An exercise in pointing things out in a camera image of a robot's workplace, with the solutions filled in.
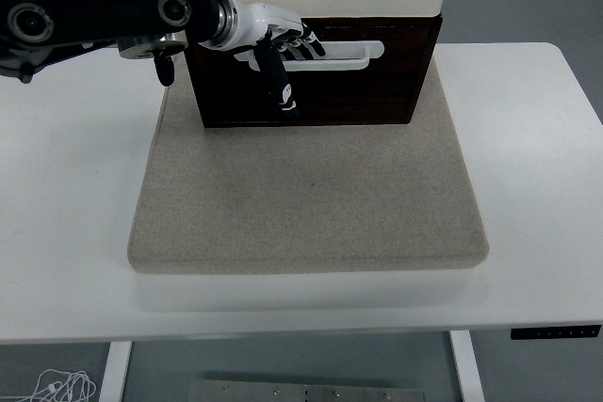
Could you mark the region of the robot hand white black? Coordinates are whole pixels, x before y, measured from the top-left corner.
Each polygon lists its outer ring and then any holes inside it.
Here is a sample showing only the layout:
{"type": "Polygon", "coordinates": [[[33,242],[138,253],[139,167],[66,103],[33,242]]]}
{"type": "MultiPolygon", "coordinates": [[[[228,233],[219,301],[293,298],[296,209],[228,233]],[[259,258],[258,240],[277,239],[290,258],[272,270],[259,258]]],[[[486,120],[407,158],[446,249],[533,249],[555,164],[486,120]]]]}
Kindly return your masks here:
{"type": "Polygon", "coordinates": [[[274,5],[218,0],[218,12],[217,29],[201,46],[233,55],[252,51],[270,97],[289,120],[298,120],[300,112],[282,54],[294,48],[304,60],[325,56],[315,33],[298,13],[274,5]]]}

